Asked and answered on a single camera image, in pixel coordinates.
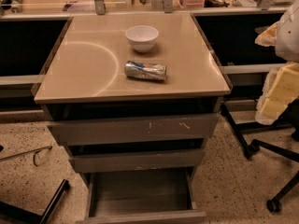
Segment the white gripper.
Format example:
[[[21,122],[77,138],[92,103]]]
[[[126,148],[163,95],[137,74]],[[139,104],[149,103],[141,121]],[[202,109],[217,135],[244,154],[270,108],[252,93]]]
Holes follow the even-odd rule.
[[[255,39],[257,45],[276,45],[278,22],[266,27]],[[299,63],[271,68],[263,84],[263,94],[256,106],[255,120],[262,125],[273,124],[288,105],[299,97]]]

